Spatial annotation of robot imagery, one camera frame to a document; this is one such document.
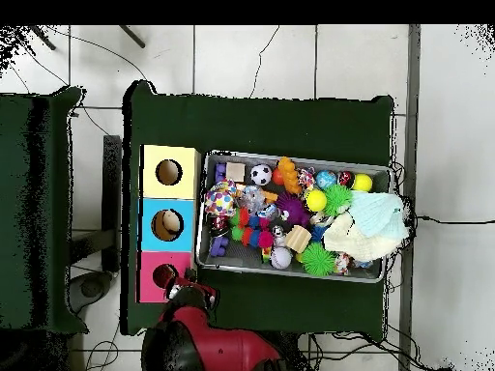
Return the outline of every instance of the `dark green mat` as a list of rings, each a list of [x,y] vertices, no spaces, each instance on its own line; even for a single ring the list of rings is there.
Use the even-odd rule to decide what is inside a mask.
[[[393,100],[233,100],[205,96],[155,95],[134,82],[124,98],[125,157],[123,226],[136,215],[141,144],[194,147],[276,156],[387,165]],[[130,334],[153,326],[159,304],[134,302],[135,217],[130,220],[129,289],[123,287],[122,325]],[[123,238],[123,245],[130,238]],[[220,291],[210,323],[259,330],[360,330],[382,336],[383,281],[344,283],[310,278],[199,271],[200,281]]]
[[[81,95],[0,94],[0,328],[87,331],[66,303],[68,116]]]

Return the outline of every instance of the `box hole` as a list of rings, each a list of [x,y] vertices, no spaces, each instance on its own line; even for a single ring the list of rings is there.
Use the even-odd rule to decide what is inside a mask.
[[[184,230],[184,221],[173,209],[159,211],[151,221],[153,234],[165,242],[175,241]]]
[[[161,289],[165,289],[170,283],[170,279],[175,277],[179,277],[179,273],[173,265],[159,265],[153,271],[153,282]]]
[[[181,181],[182,167],[176,160],[164,159],[158,164],[156,174],[161,184],[173,186]]]

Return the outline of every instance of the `blue box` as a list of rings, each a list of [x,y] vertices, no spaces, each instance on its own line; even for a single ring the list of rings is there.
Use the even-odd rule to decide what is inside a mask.
[[[180,215],[184,229],[173,241],[163,241],[155,236],[152,221],[160,211],[175,211]],[[194,201],[179,199],[143,198],[142,251],[191,252],[194,248]]]

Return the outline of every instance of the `white ball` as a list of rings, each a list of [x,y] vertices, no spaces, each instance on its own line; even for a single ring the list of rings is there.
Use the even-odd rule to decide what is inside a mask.
[[[270,261],[275,269],[287,269],[292,261],[292,253],[285,247],[274,247]]]
[[[255,184],[264,186],[272,179],[272,169],[265,164],[253,166],[251,169],[251,179]]]

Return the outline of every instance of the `yellow box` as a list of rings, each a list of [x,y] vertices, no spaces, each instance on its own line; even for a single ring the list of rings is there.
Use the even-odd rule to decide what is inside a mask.
[[[195,199],[200,155],[194,148],[144,145],[143,197]]]

